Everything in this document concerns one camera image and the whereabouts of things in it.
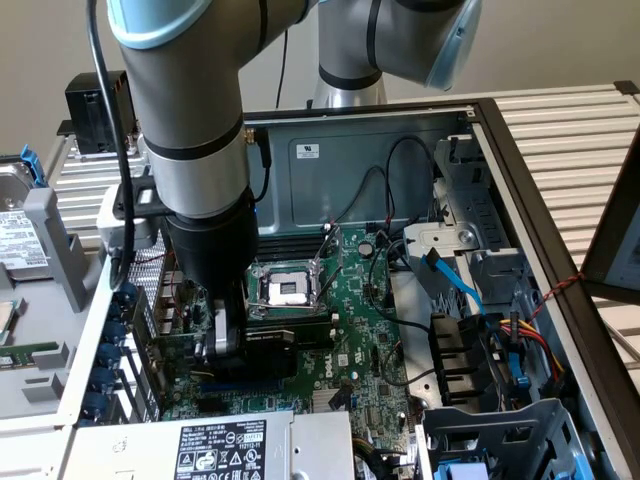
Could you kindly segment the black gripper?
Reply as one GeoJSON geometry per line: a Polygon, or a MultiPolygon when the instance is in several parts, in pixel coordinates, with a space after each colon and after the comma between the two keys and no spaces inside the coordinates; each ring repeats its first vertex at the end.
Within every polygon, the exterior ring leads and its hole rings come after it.
{"type": "Polygon", "coordinates": [[[172,247],[185,277],[205,290],[212,326],[205,354],[221,361],[241,354],[247,323],[246,270],[258,249],[255,200],[247,188],[224,212],[205,219],[166,218],[172,247]]]}

